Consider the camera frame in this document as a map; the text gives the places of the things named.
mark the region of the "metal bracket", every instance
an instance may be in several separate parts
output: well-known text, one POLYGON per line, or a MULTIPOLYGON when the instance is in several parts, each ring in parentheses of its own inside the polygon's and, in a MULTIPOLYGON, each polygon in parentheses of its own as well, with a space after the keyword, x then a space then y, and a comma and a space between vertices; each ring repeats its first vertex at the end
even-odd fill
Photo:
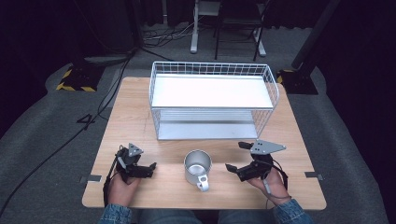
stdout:
POLYGON ((142 154, 144 151, 140 149, 139 147, 135 146, 134 144, 130 143, 128 147, 128 156, 137 156, 142 154))
POLYGON ((101 175, 89 175, 87 176, 81 176, 79 178, 79 183, 80 184, 87 184, 88 182, 101 182, 102 176, 101 175))
POLYGON ((284 149, 286 149, 286 146, 258 139, 251 147, 250 153, 253 155, 267 155, 284 149))
POLYGON ((317 172, 305 172, 306 178, 317 178, 318 180, 324 180, 323 175, 317 174, 317 172))

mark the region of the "cup handle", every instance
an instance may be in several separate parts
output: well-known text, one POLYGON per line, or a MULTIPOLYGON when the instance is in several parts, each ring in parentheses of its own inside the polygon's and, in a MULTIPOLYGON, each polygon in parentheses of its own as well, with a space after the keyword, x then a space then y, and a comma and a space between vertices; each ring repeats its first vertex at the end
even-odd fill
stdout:
POLYGON ((197 183, 198 189, 202 192, 209 190, 209 182, 207 182, 207 175, 198 176, 199 183, 197 183))

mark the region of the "denim sleeve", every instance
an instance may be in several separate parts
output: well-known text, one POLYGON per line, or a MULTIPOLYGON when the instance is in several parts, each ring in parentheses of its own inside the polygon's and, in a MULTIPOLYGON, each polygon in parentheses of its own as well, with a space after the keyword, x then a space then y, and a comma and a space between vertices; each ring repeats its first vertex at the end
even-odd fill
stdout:
POLYGON ((281 224, 310 224, 314 223, 312 218, 303 208, 292 199, 288 203, 282 203, 274 208, 276 220, 281 224))
POLYGON ((131 209, 118 205, 108 204, 99 220, 99 224, 130 224, 132 222, 131 209))

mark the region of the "wire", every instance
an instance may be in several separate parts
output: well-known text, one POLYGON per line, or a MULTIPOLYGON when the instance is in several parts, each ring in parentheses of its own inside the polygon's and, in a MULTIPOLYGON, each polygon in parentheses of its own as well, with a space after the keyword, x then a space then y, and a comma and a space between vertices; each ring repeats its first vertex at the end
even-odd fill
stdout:
POLYGON ((120 172, 116 172, 113 176, 110 177, 110 179, 114 178, 114 176, 117 174, 120 174, 120 172))
POLYGON ((110 189, 110 181, 113 178, 113 176, 111 176, 111 172, 113 171, 116 162, 117 162, 117 156, 116 158, 114 158, 114 161, 111 164, 110 171, 108 172, 108 175, 106 176, 105 184, 103 185, 103 202, 105 203, 105 207, 108 205, 108 190, 110 189))
POLYGON ((279 167, 279 169, 281 169, 283 171, 282 166, 279 164, 279 162, 277 162, 276 160, 273 160, 273 161, 276 162, 276 164, 279 167))
MULTIPOLYGON (((113 57, 115 55, 107 55, 107 56, 101 56, 101 57, 113 57)), ((126 60, 128 60, 128 54, 127 55, 121 55, 121 58, 118 59, 113 59, 113 60, 106 60, 106 61, 96 61, 94 58, 96 57, 88 57, 85 58, 85 61, 87 61, 89 64, 93 65, 93 66, 103 66, 103 67, 108 67, 108 66, 112 66, 115 64, 119 64, 119 63, 124 63, 126 60)))
MULTIPOLYGON (((134 55, 131 54, 128 60, 122 65, 120 72, 123 74, 126 65, 128 64, 129 61, 131 61, 132 57, 134 55)), ((53 156, 55 156, 58 152, 60 152, 64 147, 66 147, 71 141, 73 141, 79 134, 81 134, 91 123, 95 121, 97 117, 100 116, 100 114, 106 109, 108 104, 110 103, 111 99, 114 97, 115 91, 113 92, 113 95, 111 96, 110 100, 106 103, 106 105, 98 111, 98 113, 93 117, 93 119, 89 120, 84 127, 82 127, 77 133, 75 133, 71 138, 69 138, 65 143, 63 143, 58 149, 56 149, 54 152, 52 152, 46 159, 44 159, 42 162, 40 162, 35 169, 33 169, 22 181, 21 183, 14 189, 12 190, 11 194, 8 196, 6 202, 3 204, 3 207, 0 211, 0 218, 4 214, 6 207, 8 203, 11 201, 12 197, 15 195, 15 193, 18 191, 18 189, 24 184, 24 182, 32 175, 34 174, 44 163, 46 163, 49 159, 51 159, 53 156)))
POLYGON ((166 61, 169 61, 169 62, 174 62, 174 61, 175 61, 175 60, 173 60, 173 59, 166 58, 166 57, 162 56, 161 54, 154 53, 154 52, 152 52, 152 51, 150 51, 150 50, 148 50, 148 49, 143 49, 143 48, 141 48, 141 49, 142 49, 143 51, 145 51, 146 53, 149 53, 149 54, 158 56, 158 57, 160 57, 160 58, 165 59, 166 61))
POLYGON ((271 167, 273 167, 273 168, 275 168, 276 170, 278 170, 279 171, 279 173, 282 175, 282 179, 283 179, 283 185, 285 186, 285 189, 288 189, 288 175, 286 175, 286 173, 283 171, 283 169, 282 169, 282 167, 277 167, 277 166, 275 166, 275 165, 273 165, 273 164, 270 164, 270 163, 268 163, 268 162, 265 162, 265 161, 256 161, 256 162, 258 162, 258 163, 261 163, 261 164, 265 164, 265 165, 268 165, 268 166, 271 166, 271 167))
POLYGON ((171 42, 172 40, 179 40, 187 35, 192 35, 192 32, 187 33, 187 34, 183 34, 183 33, 186 32, 187 30, 190 30, 190 28, 192 28, 193 25, 194 25, 194 22, 189 24, 185 28, 179 29, 178 31, 175 31, 175 29, 173 29, 173 31, 170 34, 166 33, 169 30, 169 29, 166 29, 161 35, 154 35, 154 36, 149 35, 148 37, 144 38, 144 40, 145 40, 144 45, 147 48, 162 47, 162 46, 165 46, 166 44, 168 44, 169 42, 171 42), (158 39, 156 44, 148 43, 148 41, 156 40, 156 39, 158 39))
POLYGON ((103 106, 103 108, 106 108, 106 107, 110 104, 110 102, 111 102, 111 100, 113 99, 113 97, 115 96, 115 94, 116 94, 116 92, 117 92, 117 89, 118 89, 119 86, 120 86, 120 81, 122 80, 123 71, 125 70, 125 67, 126 67, 126 65, 128 64, 129 60, 126 61, 126 62, 121 66, 119 76, 117 77, 116 81, 111 85, 110 90, 107 92, 106 96, 103 98, 103 100, 101 101, 101 103, 99 104, 99 106, 98 106, 98 108, 97 108, 97 113, 98 113, 99 117, 101 117, 102 119, 108 120, 107 118, 105 118, 105 117, 103 117, 103 116, 101 115, 102 112, 101 112, 100 108, 101 108, 103 102, 105 101, 105 99, 107 98, 107 96, 111 93, 111 91, 113 90, 114 86, 115 86, 116 83, 117 83, 116 89, 113 91, 113 94, 111 95, 110 99, 107 101, 106 105, 103 106))
POLYGON ((267 201, 265 202, 265 209, 268 209, 268 201, 270 201, 270 200, 267 199, 267 201))

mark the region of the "wire basket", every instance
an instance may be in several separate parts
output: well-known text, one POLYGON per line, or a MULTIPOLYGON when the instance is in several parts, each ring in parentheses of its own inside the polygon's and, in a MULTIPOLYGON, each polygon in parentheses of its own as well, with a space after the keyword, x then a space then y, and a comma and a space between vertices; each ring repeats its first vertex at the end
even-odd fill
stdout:
POLYGON ((257 139, 278 99, 266 64, 152 65, 149 104, 159 140, 257 139))

